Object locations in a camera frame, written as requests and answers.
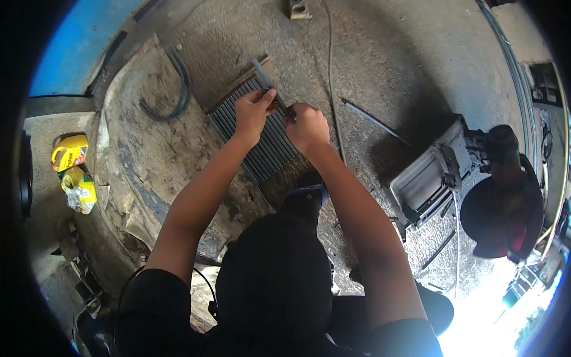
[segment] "cable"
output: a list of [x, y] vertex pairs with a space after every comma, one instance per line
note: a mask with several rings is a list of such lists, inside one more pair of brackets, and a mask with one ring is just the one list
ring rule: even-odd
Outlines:
[[200, 276], [202, 276], [202, 279], [204, 279], [204, 281], [208, 284], [210, 292], [212, 293], [212, 298], [214, 299], [214, 303], [218, 305], [218, 302], [216, 301], [216, 294], [214, 294], [214, 289], [212, 288], [212, 285], [210, 285], [208, 279], [206, 279], [206, 276], [204, 276], [197, 268], [192, 268], [192, 269], [194, 269], [194, 271], [196, 271]]
[[[123, 288], [121, 289], [121, 293], [119, 294], [119, 302], [117, 303], [117, 309], [121, 308], [121, 301], [123, 300], [123, 294], [125, 292], [125, 289], [127, 288], [127, 285], [129, 285], [129, 283], [131, 282], [131, 280], [133, 280], [144, 268], [144, 265], [140, 268], [138, 268], [137, 270], [135, 270], [133, 272], [133, 274], [131, 274], [131, 276], [129, 276], [127, 278], [127, 281], [125, 282], [125, 285], [123, 285]], [[208, 287], [210, 288], [210, 292], [212, 293], [212, 298], [214, 300], [214, 303], [216, 305], [218, 305], [218, 302], [216, 301], [216, 294], [214, 294], [214, 289], [212, 288], [212, 285], [210, 285], [210, 282], [208, 281], [208, 279], [206, 279], [206, 277], [197, 269], [197, 268], [192, 268], [194, 271], [196, 271], [200, 276], [202, 276], [202, 279], [204, 279], [204, 281], [206, 281], [206, 283], [208, 284]]]
[[333, 16], [331, 11], [329, 11], [329, 6], [325, 0], [321, 0], [325, 10], [327, 11], [327, 19], [329, 22], [329, 59], [327, 64], [327, 75], [329, 77], [329, 96], [331, 97], [331, 114], [333, 116], [333, 124], [335, 125], [335, 134], [337, 136], [337, 142], [339, 143], [339, 151], [341, 153], [341, 160], [345, 166], [347, 166], [347, 157], [345, 156], [345, 149], [343, 148], [343, 139], [341, 138], [341, 131], [339, 130], [339, 122], [337, 121], [337, 115], [335, 114], [335, 100], [333, 98], [333, 82], [331, 81], [331, 59], [333, 57]]
[[176, 49], [172, 49], [167, 53], [167, 56], [171, 60], [172, 66], [175, 68], [176, 72], [180, 76], [180, 98], [176, 107], [173, 109], [171, 114], [162, 117], [156, 112], [154, 112], [144, 101], [144, 99], [141, 99], [139, 101], [139, 106], [143, 109], [143, 111], [147, 114], [147, 116], [158, 122], [169, 121], [182, 114], [182, 112], [185, 111], [186, 107], [190, 103], [190, 98], [192, 96], [193, 83], [190, 80], [188, 69], [186, 68], [184, 61], [180, 57], [180, 54], [177, 52]]
[[144, 265], [140, 268], [138, 268], [137, 270], [135, 270], [133, 272], [133, 274], [131, 274], [131, 276], [129, 276], [127, 278], [127, 281], [125, 282], [125, 285], [123, 285], [123, 288], [121, 289], [121, 293], [119, 294], [119, 302], [117, 303], [117, 310], [121, 308], [121, 301], [123, 300], [123, 294], [125, 293], [125, 288], [127, 287], [127, 285], [129, 285], [129, 283], [131, 282], [131, 280], [133, 280], [134, 277], [136, 277], [141, 270], [143, 270]]

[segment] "metal bracket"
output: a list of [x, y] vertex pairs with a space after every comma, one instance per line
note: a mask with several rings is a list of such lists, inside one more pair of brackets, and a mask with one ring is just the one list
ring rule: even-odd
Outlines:
[[305, 1], [289, 0], [289, 19], [290, 20], [307, 20], [311, 18]]

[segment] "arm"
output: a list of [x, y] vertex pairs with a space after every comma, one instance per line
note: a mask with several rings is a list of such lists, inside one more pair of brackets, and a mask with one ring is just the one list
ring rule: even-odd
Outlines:
[[391, 221], [329, 145], [327, 120], [309, 105], [294, 105], [286, 119], [293, 145], [315, 166], [327, 190], [349, 246], [363, 272], [371, 328], [392, 321], [426, 319], [407, 255]]
[[276, 91], [250, 92], [236, 102], [236, 133], [172, 203], [145, 269], [171, 272], [190, 285], [200, 237], [222, 203], [246, 154], [258, 143]]

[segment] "blue painted wall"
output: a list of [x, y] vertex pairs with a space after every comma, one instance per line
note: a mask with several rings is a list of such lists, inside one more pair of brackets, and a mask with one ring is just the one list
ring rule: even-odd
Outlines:
[[50, 40], [30, 97], [83, 95], [124, 22], [147, 0], [77, 0]]

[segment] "grey rod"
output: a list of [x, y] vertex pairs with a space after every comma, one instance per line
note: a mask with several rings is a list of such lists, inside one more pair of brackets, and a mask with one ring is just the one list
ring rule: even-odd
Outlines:
[[[246, 88], [248, 89], [252, 89], [254, 88], [253, 86], [250, 86], [249, 84], [245, 84]], [[274, 127], [271, 125], [271, 120], [266, 118], [266, 125], [264, 127], [264, 131], [262, 131], [262, 133], [268, 133], [269, 136], [272, 139], [272, 146], [274, 151], [276, 151], [276, 153], [278, 155], [281, 156], [282, 160], [283, 160], [283, 164], [287, 163], [289, 161], [289, 159], [287, 158], [287, 156], [285, 155], [285, 153], [287, 153], [287, 149], [285, 148], [285, 144], [280, 140], [279, 138], [279, 134], [275, 131]]]
[[[230, 105], [227, 103], [227, 101], [224, 101], [222, 103], [222, 105], [220, 106], [220, 108], [225, 111], [225, 113], [228, 115], [229, 118], [233, 118], [235, 120], [236, 112], [234, 112], [234, 110], [232, 108], [230, 108]], [[259, 149], [259, 152], [261, 153], [261, 157], [266, 159], [266, 161], [268, 162], [270, 167], [273, 166], [272, 170], [278, 171], [281, 168], [277, 163], [275, 163], [273, 161], [273, 158], [265, 150], [265, 147], [263, 145], [260, 145], [258, 147], [253, 147], [252, 149], [254, 149], [254, 148]]]
[[[218, 123], [216, 122], [216, 119], [213, 115], [209, 114], [208, 115], [208, 119], [210, 120], [210, 124], [212, 125], [212, 127], [214, 128], [214, 131], [216, 131], [218, 133], [218, 136], [220, 136], [220, 138], [222, 139], [222, 141], [224, 142], [228, 142], [228, 134], [226, 134], [218, 125]], [[242, 163], [242, 168], [244, 169], [244, 171], [246, 171], [246, 174], [249, 174], [250, 177], [256, 182], [259, 183], [262, 180], [262, 176], [260, 174], [258, 174], [257, 172], [253, 172], [248, 168], [250, 159], [249, 158], [245, 158], [244, 162]]]
[[[224, 133], [224, 136], [226, 137], [226, 142], [228, 140], [230, 140], [230, 137], [232, 137], [232, 134], [230, 134], [228, 127], [226, 127], [223, 123], [224, 121], [222, 119], [220, 119], [220, 115], [217, 112], [214, 112], [211, 114], [211, 116], [215, 119], [213, 119], [213, 123], [216, 123], [215, 128], [218, 126], [218, 131], [220, 131], [221, 133]], [[248, 155], [246, 155], [246, 157], [244, 158], [244, 161], [246, 162], [246, 164], [248, 164], [250, 167], [252, 167], [252, 172], [254, 172], [254, 174], [256, 174], [256, 176], [258, 177], [258, 180], [263, 180], [264, 175], [262, 173], [260, 173], [256, 167], [254, 165], [252, 165], [252, 158], [248, 157]]]
[[[254, 68], [256, 69], [256, 71], [258, 71], [258, 73], [260, 74], [260, 77], [262, 78], [262, 80], [264, 81], [265, 87], [266, 88], [273, 88], [274, 86], [272, 85], [272, 81], [270, 80], [270, 78], [268, 77], [268, 75], [266, 74], [266, 72], [264, 72], [264, 69], [262, 68], [262, 66], [260, 65], [260, 62], [258, 62], [257, 59], [252, 58], [250, 60], [250, 62], [252, 62], [252, 65], [254, 66]], [[282, 100], [282, 98], [280, 97], [279, 93], [276, 93], [276, 97], [274, 98], [275, 102], [278, 104], [278, 106], [280, 107], [280, 109], [284, 112], [284, 114], [289, 114], [291, 115], [292, 113], [290, 113], [287, 110], [286, 104], [284, 103], [284, 101]]]
[[[214, 118], [210, 114], [208, 114], [207, 116], [208, 116], [208, 121], [210, 121], [210, 125], [212, 125], [212, 127], [214, 128], [214, 131], [216, 131], [220, 139], [225, 141], [224, 140], [225, 135], [222, 133], [222, 130], [218, 127], [216, 120], [214, 120]], [[242, 163], [242, 169], [244, 170], [244, 172], [246, 172], [246, 175], [248, 175], [253, 180], [254, 186], [258, 185], [258, 183], [260, 182], [260, 177], [258, 175], [253, 174], [252, 171], [250, 171], [248, 165], [245, 164], [244, 162]]]
[[[236, 124], [232, 122], [232, 118], [230, 113], [227, 113], [224, 110], [223, 106], [220, 106], [218, 108], [219, 113], [220, 113], [220, 117], [222, 119], [224, 119], [224, 121], [226, 122], [226, 125], [231, 128], [232, 130], [234, 130], [234, 132], [236, 131]], [[264, 159], [262, 158], [262, 156], [259, 154], [259, 152], [257, 150], [250, 150], [249, 154], [251, 154], [251, 157], [253, 159], [253, 161], [256, 163], [256, 168], [258, 169], [258, 171], [260, 171], [261, 173], [264, 173], [265, 179], [270, 178], [270, 172], [267, 170], [267, 168], [262, 164], [264, 162]]]
[[[248, 90], [248, 91], [252, 91], [255, 90], [254, 86], [250, 86], [248, 85], [248, 83], [244, 84], [244, 87], [241, 90]], [[264, 131], [262, 131], [263, 134], [269, 134], [269, 136], [273, 139], [272, 141], [272, 145], [273, 146], [273, 151], [277, 151], [277, 153], [282, 157], [282, 167], [285, 166], [285, 164], [289, 161], [289, 158], [286, 157], [286, 155], [284, 155], [284, 150], [285, 148], [283, 148], [283, 143], [281, 143], [281, 140], [279, 139], [277, 133], [275, 132], [275, 130], [272, 130], [272, 127], [269, 125], [269, 120], [266, 120], [266, 126], [264, 127]]]
[[[251, 80], [251, 82], [252, 82], [254, 88], [262, 89], [262, 87], [260, 86], [258, 81], [256, 81], [255, 78], [253, 80]], [[280, 136], [283, 138], [283, 141], [285, 142], [285, 145], [287, 146], [290, 155], [293, 155], [293, 157], [295, 157], [297, 155], [297, 150], [295, 149], [295, 147], [293, 146], [293, 144], [291, 143], [291, 141], [289, 141], [289, 138], [287, 137], [286, 128], [284, 127], [284, 122], [282, 120], [284, 115], [283, 115], [283, 113], [281, 113], [281, 111], [279, 111], [279, 114], [282, 117], [282, 118], [279, 118], [277, 116], [277, 114], [278, 113], [270, 115], [270, 117], [273, 118], [273, 120], [270, 122], [272, 124], [274, 124], [274, 128], [277, 129], [277, 131], [280, 133]]]
[[[226, 123], [226, 131], [229, 132], [229, 130], [231, 129], [231, 126], [230, 126], [230, 125], [227, 123], [227, 121], [223, 118], [223, 113], [217, 113], [217, 111], [215, 111], [215, 112], [212, 113], [212, 114], [213, 114], [213, 116], [214, 116], [215, 118], [218, 118], [218, 120], [219, 120], [221, 123]], [[227, 134], [227, 135], [228, 135], [228, 140], [230, 140], [230, 138], [232, 137], [232, 134]], [[257, 171], [257, 174], [259, 175], [259, 177], [260, 177], [262, 180], [266, 180], [266, 179], [268, 178], [268, 177], [266, 177], [266, 176], [267, 176], [266, 173], [264, 173], [264, 172], [262, 172], [262, 170], [259, 170], [259, 169], [258, 169], [259, 164], [256, 163], [257, 160], [256, 160], [256, 158], [255, 158], [254, 155], [249, 155], [249, 153], [248, 153], [248, 155], [246, 155], [246, 157], [245, 157], [244, 160], [245, 160], [246, 162], [249, 162], [248, 164], [250, 165], [250, 167], [252, 168], [252, 170]]]
[[371, 122], [373, 122], [373, 124], [377, 124], [378, 126], [380, 126], [382, 129], [384, 129], [384, 131], [386, 131], [387, 133], [391, 134], [392, 136], [394, 136], [395, 138], [397, 138], [398, 140], [402, 141], [406, 146], [408, 147], [412, 147], [411, 144], [409, 144], [405, 139], [401, 138], [397, 133], [395, 133], [394, 131], [392, 131], [391, 128], [389, 128], [388, 126], [386, 126], [385, 124], [381, 123], [378, 119], [376, 119], [375, 117], [373, 117], [371, 114], [367, 113], [366, 111], [362, 110], [359, 107], [356, 107], [355, 105], [353, 105], [350, 102], [344, 101], [345, 102], [345, 106], [349, 109], [352, 109], [354, 111], [356, 111], [357, 113], [361, 114], [362, 116], [364, 116], [365, 118], [369, 119]]
[[425, 270], [426, 267], [428, 267], [428, 265], [430, 263], [432, 263], [432, 261], [438, 256], [438, 254], [440, 254], [440, 252], [442, 252], [442, 249], [444, 249], [444, 247], [446, 247], [446, 245], [452, 240], [452, 238], [454, 238], [454, 236], [456, 235], [456, 231], [452, 231], [452, 233], [450, 233], [450, 235], [448, 236], [448, 238], [446, 238], [446, 240], [444, 241], [444, 243], [442, 243], [440, 245], [440, 247], [438, 248], [438, 250], [436, 250], [436, 252], [434, 254], [432, 254], [432, 256], [430, 257], [430, 259], [428, 259], [428, 261], [426, 263], [424, 263], [423, 267], [421, 270]]
[[[232, 95], [229, 97], [229, 99], [232, 102], [232, 104], [234, 104], [236, 102], [236, 99]], [[279, 142], [279, 140], [277, 139], [275, 133], [273, 133], [272, 131], [268, 131], [267, 128], [268, 128], [268, 126], [264, 127], [264, 130], [262, 131], [261, 137], [266, 137], [266, 139], [269, 140], [268, 144], [270, 144], [270, 145], [268, 147], [276, 146], [276, 144]], [[281, 167], [283, 167], [285, 165], [285, 163], [287, 162], [287, 159], [283, 158], [282, 157], [283, 155], [275, 155], [275, 156], [278, 158]]]
[[273, 173], [278, 172], [284, 166], [284, 164], [281, 163], [280, 158], [277, 155], [275, 155], [275, 153], [271, 152], [271, 150], [268, 150], [266, 148], [268, 146], [268, 138], [267, 138], [267, 133], [263, 131], [260, 134], [260, 143], [261, 143], [260, 145], [254, 146], [254, 149], [264, 152], [264, 154], [267, 157], [266, 158], [267, 164], [270, 165], [270, 167], [273, 166], [272, 168]]
[[266, 74], [266, 72], [264, 71], [262, 66], [260, 65], [260, 62], [258, 62], [258, 60], [255, 58], [252, 58], [250, 60], [250, 62], [252, 62], [252, 65], [254, 66], [254, 68], [256, 69], [256, 71], [258, 72], [258, 74], [260, 75], [262, 80], [264, 81], [265, 87], [266, 88], [273, 88], [272, 81], [270, 80], [270, 78], [268, 77], [268, 75]]
[[[232, 102], [232, 104], [236, 103], [236, 98], [235, 96], [232, 94], [230, 97], [228, 97], [230, 99], [230, 101]], [[275, 143], [276, 138], [274, 137], [274, 135], [272, 133], [270, 133], [269, 135], [270, 140], [272, 143]], [[286, 158], [283, 158], [283, 155], [279, 155], [278, 157], [280, 159], [280, 165], [282, 165], [282, 167], [285, 165], [285, 163], [287, 162]]]

